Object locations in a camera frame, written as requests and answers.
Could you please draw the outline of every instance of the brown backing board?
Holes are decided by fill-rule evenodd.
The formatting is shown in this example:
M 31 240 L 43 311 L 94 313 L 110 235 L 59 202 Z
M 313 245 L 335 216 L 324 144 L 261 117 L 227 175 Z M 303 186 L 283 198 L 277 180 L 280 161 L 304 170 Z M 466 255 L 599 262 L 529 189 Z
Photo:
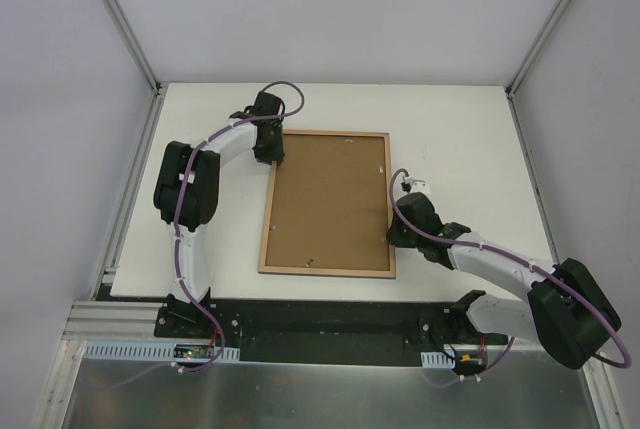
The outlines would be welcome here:
M 395 278 L 389 135 L 285 130 L 273 166 L 260 272 Z

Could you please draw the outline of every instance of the black bracket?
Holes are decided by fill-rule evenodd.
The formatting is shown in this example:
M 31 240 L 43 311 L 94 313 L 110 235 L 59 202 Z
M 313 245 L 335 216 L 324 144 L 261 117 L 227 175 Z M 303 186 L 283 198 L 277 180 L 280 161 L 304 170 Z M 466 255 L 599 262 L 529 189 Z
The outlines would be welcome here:
M 438 343 L 478 345 L 481 334 L 456 303 L 393 303 L 209 299 L 230 347 L 243 361 L 299 364 L 421 366 L 421 352 Z M 192 304 L 169 296 L 158 311 L 157 337 L 209 339 L 211 323 Z M 489 334 L 488 343 L 507 338 Z

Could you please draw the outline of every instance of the white wall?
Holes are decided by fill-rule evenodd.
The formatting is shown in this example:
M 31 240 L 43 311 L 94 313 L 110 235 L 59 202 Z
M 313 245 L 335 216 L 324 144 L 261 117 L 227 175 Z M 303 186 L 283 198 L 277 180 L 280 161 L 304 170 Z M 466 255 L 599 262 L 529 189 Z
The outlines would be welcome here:
M 0 0 L 0 426 L 28 427 L 150 91 L 101 0 Z
M 119 0 L 162 80 L 509 82 L 556 0 Z
M 635 366 L 614 374 L 630 427 L 640 427 L 639 38 L 640 0 L 576 0 L 516 97 L 560 255 L 584 261 L 622 316 Z

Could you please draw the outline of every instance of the wire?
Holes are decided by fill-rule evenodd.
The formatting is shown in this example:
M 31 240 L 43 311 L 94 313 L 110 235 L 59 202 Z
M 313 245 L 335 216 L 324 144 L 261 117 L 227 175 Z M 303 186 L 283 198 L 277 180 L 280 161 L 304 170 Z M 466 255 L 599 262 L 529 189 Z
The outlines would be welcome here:
M 476 374 L 475 376 L 456 377 L 455 379 L 451 379 L 450 381 L 445 382 L 443 384 L 438 384 L 437 382 L 433 382 L 431 379 L 427 377 L 427 375 L 425 374 L 425 371 L 422 371 L 422 377 L 424 377 L 424 380 L 427 381 L 427 383 L 430 386 L 435 387 L 436 389 L 447 389 L 448 387 L 451 387 L 454 384 L 457 384 L 458 382 L 466 382 L 466 381 L 480 382 L 480 378 L 488 376 L 490 373 L 493 372 L 493 370 L 497 366 L 499 366 L 502 363 L 502 361 L 504 361 L 506 355 L 509 354 L 509 351 L 511 351 L 511 348 L 513 347 L 513 343 L 515 342 L 515 340 L 516 340 L 515 337 L 512 337 L 511 339 L 509 339 L 509 343 L 507 344 L 507 347 L 505 347 L 502 354 L 500 354 L 500 356 L 498 356 L 498 358 L 494 362 L 492 362 L 489 367 L 487 367 L 481 373 Z
M 402 220 L 402 222 L 404 222 L 407 225 L 407 227 L 409 227 L 413 232 L 415 232 L 419 236 L 422 236 L 434 242 L 473 247 L 473 248 L 493 252 L 513 262 L 516 262 L 526 268 L 530 268 L 535 273 L 547 278 L 553 284 L 555 284 L 560 289 L 562 289 L 567 294 L 569 294 L 571 297 L 573 297 L 578 302 L 580 302 L 580 304 L 582 304 L 597 319 L 597 321 L 602 325 L 602 327 L 604 327 L 605 331 L 607 331 L 607 333 L 609 334 L 613 342 L 616 344 L 616 346 L 618 346 L 618 350 L 620 351 L 620 354 L 622 355 L 623 360 L 622 362 L 612 361 L 611 359 L 607 359 L 606 357 L 601 356 L 600 354 L 594 354 L 593 357 L 613 367 L 618 367 L 621 369 L 626 369 L 631 367 L 631 364 L 632 364 L 631 354 L 629 353 L 629 350 L 627 349 L 627 347 L 624 345 L 622 338 L 618 335 L 618 333 L 613 328 L 613 326 L 611 326 L 609 321 L 607 321 L 607 319 L 600 313 L 600 311 L 598 311 L 598 309 L 596 309 L 596 307 L 593 304 L 591 304 L 586 298 L 584 298 L 579 292 L 577 292 L 575 289 L 573 289 L 569 285 L 565 284 L 563 281 L 555 277 L 553 274 L 548 273 L 547 271 L 545 271 L 544 269 L 542 269 L 540 266 L 536 264 L 530 264 L 529 261 L 500 247 L 496 247 L 488 244 L 482 244 L 482 247 L 480 247 L 480 244 L 478 244 L 477 242 L 459 241 L 457 239 L 447 239 L 444 237 L 432 236 L 431 234 L 421 231 L 419 228 L 411 224 L 411 222 L 404 216 L 404 214 L 400 212 L 400 209 L 398 208 L 398 204 L 396 203 L 396 200 L 393 197 L 393 186 L 395 185 L 396 179 L 400 174 L 404 174 L 405 176 L 408 176 L 409 171 L 407 171 L 404 168 L 401 168 L 401 169 L 398 169 L 393 174 L 393 177 L 391 178 L 391 184 L 389 184 L 389 199 L 391 200 L 391 205 L 393 206 L 394 212 L 398 215 L 400 220 Z
M 187 166 L 185 167 L 184 170 L 184 174 L 191 174 L 191 169 L 193 168 L 193 162 L 196 158 L 196 155 L 198 154 L 199 151 L 201 151 L 202 149 L 204 149 L 204 147 L 207 146 L 207 144 L 209 144 L 210 142 L 212 142 L 214 139 L 220 137 L 222 134 L 225 134 L 226 132 L 232 130 L 234 127 L 237 126 L 241 126 L 243 124 L 249 124 L 249 123 L 253 123 L 253 122 L 258 122 L 258 121 L 270 121 L 270 120 L 274 120 L 274 119 L 279 119 L 282 120 L 285 117 L 291 117 L 297 113 L 299 113 L 302 108 L 304 107 L 305 104 L 305 98 L 304 98 L 304 94 L 303 92 L 300 90 L 300 88 L 298 86 L 296 86 L 295 84 L 291 83 L 291 82 L 287 82 L 287 81 L 276 81 L 276 82 L 272 82 L 271 84 L 267 84 L 265 87 L 262 88 L 261 92 L 266 91 L 267 89 L 270 89 L 272 87 L 275 86 L 289 86 L 291 88 L 293 88 L 298 95 L 300 96 L 300 105 L 294 110 L 291 111 L 289 113 L 283 113 L 283 114 L 275 114 L 275 115 L 271 115 L 271 116 L 256 116 L 256 117 L 250 117 L 247 119 L 238 119 L 237 122 L 227 125 L 225 127 L 223 127 L 222 129 L 219 129 L 218 131 L 214 132 L 213 134 L 211 134 L 206 140 L 202 141 L 200 144 L 198 144 L 196 147 L 193 148 L 193 150 L 191 151 L 191 154 L 189 154 L 189 159 L 187 160 Z M 188 177 L 184 177 L 182 179 L 182 184 L 180 184 L 180 191 L 178 193 L 178 201 L 176 203 L 176 211 L 175 214 L 173 216 L 173 227 L 175 229 L 175 235 L 176 235 L 176 242 L 175 242 L 175 246 L 174 246 L 174 267 L 175 267 L 175 274 L 176 274 L 176 278 L 180 281 L 180 288 L 182 289 L 182 291 L 185 293 L 185 295 L 187 296 L 187 299 L 189 299 L 189 301 L 198 308 L 198 310 L 200 310 L 200 312 L 202 312 L 210 321 L 211 324 L 213 324 L 213 327 L 218 331 L 218 334 L 220 335 L 220 348 L 218 349 L 217 352 L 215 352 L 211 358 L 205 362 L 204 364 L 202 364 L 201 366 L 197 367 L 197 368 L 184 368 L 184 371 L 186 372 L 200 372 L 203 369 L 206 369 L 207 367 L 209 367 L 211 364 L 213 364 L 223 353 L 224 353 L 224 348 L 226 345 L 226 339 L 224 336 L 224 331 L 222 330 L 222 327 L 220 326 L 220 323 L 218 322 L 218 320 L 213 316 L 213 314 L 211 314 L 206 308 L 202 307 L 202 305 L 200 305 L 200 303 L 191 295 L 191 293 L 189 292 L 189 289 L 187 288 L 187 285 L 184 283 L 184 278 L 182 276 L 182 269 L 180 267 L 180 244 L 181 244 L 181 240 L 180 240 L 180 236 L 181 236 L 181 231 L 180 231 L 180 214 L 182 212 L 182 205 L 184 203 L 184 195 L 186 193 L 187 190 L 187 185 L 189 182 L 189 178 Z
M 190 174 L 191 173 L 191 169 L 193 168 L 193 162 L 195 160 L 195 157 L 198 153 L 198 151 L 202 150 L 207 144 L 209 144 L 211 141 L 213 141 L 214 139 L 216 139 L 217 137 L 220 137 L 222 134 L 225 134 L 226 132 L 230 131 L 231 129 L 233 129 L 234 127 L 237 126 L 241 126 L 243 124 L 248 124 L 248 123 L 252 123 L 252 122 L 258 122 L 258 121 L 269 121 L 269 120 L 275 120 L 275 119 L 279 119 L 280 121 L 282 119 L 284 119 L 285 117 L 291 117 L 297 113 L 299 113 L 302 108 L 304 107 L 305 104 L 305 98 L 304 98 L 304 93 L 300 90 L 300 88 L 298 86 L 296 86 L 295 84 L 291 83 L 291 82 L 287 82 L 287 81 L 276 81 L 276 82 L 272 82 L 271 84 L 267 84 L 265 87 L 262 88 L 261 92 L 266 91 L 267 89 L 270 89 L 272 87 L 275 86 L 289 86 L 291 88 L 293 88 L 298 95 L 300 96 L 300 105 L 294 110 L 291 111 L 289 113 L 284 112 L 284 102 L 282 103 L 282 111 L 280 114 L 275 114 L 272 116 L 255 116 L 255 117 L 250 117 L 247 119 L 238 119 L 238 121 L 234 124 L 231 125 L 227 125 L 225 127 L 223 127 L 222 129 L 214 132 L 213 134 L 211 134 L 205 141 L 201 142 L 200 144 L 198 144 L 196 147 L 193 148 L 193 150 L 191 151 L 191 154 L 189 154 L 189 159 L 187 161 L 187 166 L 185 168 L 184 173 L 185 174 Z M 180 281 L 180 288 L 182 289 L 182 291 L 185 293 L 185 295 L 187 296 L 187 299 L 189 299 L 189 301 L 198 308 L 198 310 L 200 312 L 202 312 L 207 319 L 209 319 L 209 321 L 211 321 L 211 324 L 213 325 L 214 328 L 214 332 L 213 332 L 213 337 L 211 338 L 211 341 L 215 343 L 215 339 L 217 337 L 217 335 L 220 335 L 220 348 L 218 349 L 218 351 L 216 351 L 211 358 L 201 364 L 198 367 L 186 367 L 186 366 L 179 366 L 181 371 L 184 372 L 188 372 L 188 373 L 197 373 L 200 372 L 204 369 L 206 369 L 207 367 L 211 366 L 222 354 L 224 354 L 224 349 L 225 349 L 225 345 L 226 345 L 226 339 L 224 336 L 224 331 L 222 330 L 222 326 L 220 326 L 220 323 L 218 322 L 218 320 L 213 316 L 213 314 L 211 314 L 206 308 L 204 308 L 194 297 L 193 295 L 189 292 L 189 288 L 187 287 L 187 285 L 184 283 L 184 278 L 182 276 L 182 268 L 180 267 L 180 236 L 181 236 L 181 231 L 180 231 L 180 214 L 182 212 L 182 206 L 184 203 L 184 195 L 185 192 L 187 190 L 187 184 L 188 184 L 188 177 L 184 177 L 182 180 L 182 184 L 180 185 L 180 192 L 178 193 L 178 201 L 176 203 L 176 211 L 175 211 L 175 215 L 173 217 L 173 226 L 175 229 L 175 235 L 176 235 L 176 242 L 174 245 L 174 268 L 175 268 L 175 274 L 176 274 L 176 278 Z M 116 384 L 113 384 L 111 386 L 107 386 L 107 387 L 94 387 L 91 386 L 90 384 L 86 383 L 86 385 L 89 387 L 89 389 L 96 391 L 96 392 L 104 392 L 104 391 L 110 391 L 112 389 L 116 389 L 118 387 L 124 386 L 125 384 L 129 384 L 130 382 L 133 382 L 137 379 L 140 379 L 141 377 L 143 377 L 144 375 L 155 371 L 156 369 L 159 369 L 160 367 L 173 367 L 174 363 L 170 363 L 170 362 L 161 362 L 158 364 L 154 364 L 152 366 L 147 367 L 146 369 L 144 369 L 143 371 L 139 372 L 138 374 L 135 374 L 134 376 L 125 379 L 123 381 L 120 381 Z

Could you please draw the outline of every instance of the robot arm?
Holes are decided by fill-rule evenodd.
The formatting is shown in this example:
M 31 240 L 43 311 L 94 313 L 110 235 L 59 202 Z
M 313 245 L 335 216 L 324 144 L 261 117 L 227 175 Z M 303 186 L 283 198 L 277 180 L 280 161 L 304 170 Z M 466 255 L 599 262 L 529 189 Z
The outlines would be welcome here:
M 427 239 L 411 230 L 396 213 L 387 233 L 389 242 L 400 248 L 417 248 L 427 260 L 451 270 L 481 277 L 513 294 L 517 299 L 499 299 L 484 291 L 472 291 L 457 305 L 482 333 L 500 333 L 528 339 L 540 344 L 559 363 L 578 369 L 609 339 L 602 324 L 578 301 L 530 268 L 536 265 L 586 298 L 617 331 L 618 314 L 587 268 L 567 259 L 554 265 L 550 261 L 531 259 L 529 268 L 483 250 L 485 241 L 466 226 L 443 224 L 426 195 L 411 192 L 412 183 L 403 183 L 407 195 L 397 201 L 399 211 L 418 229 L 435 239 L 455 240 L 456 244 Z
M 260 92 L 253 106 L 244 112 L 230 116 L 227 125 L 238 119 L 279 114 L 284 104 L 280 98 Z M 209 292 L 209 280 L 205 263 L 206 225 L 218 206 L 220 169 L 239 154 L 252 150 L 258 162 L 280 164 L 284 159 L 282 122 L 279 119 L 233 126 L 233 128 L 204 146 L 196 155 L 190 174 L 185 175 L 187 160 L 193 147 L 173 141 L 165 149 L 160 174 L 153 195 L 153 204 L 160 210 L 162 220 L 172 241 L 176 234 L 173 227 L 180 185 L 185 177 L 189 185 L 184 195 L 180 213 L 181 249 L 178 253 L 184 283 L 190 294 L 202 301 Z M 172 260 L 176 257 L 176 245 L 172 244 Z M 171 295 L 175 300 L 190 301 L 174 281 Z

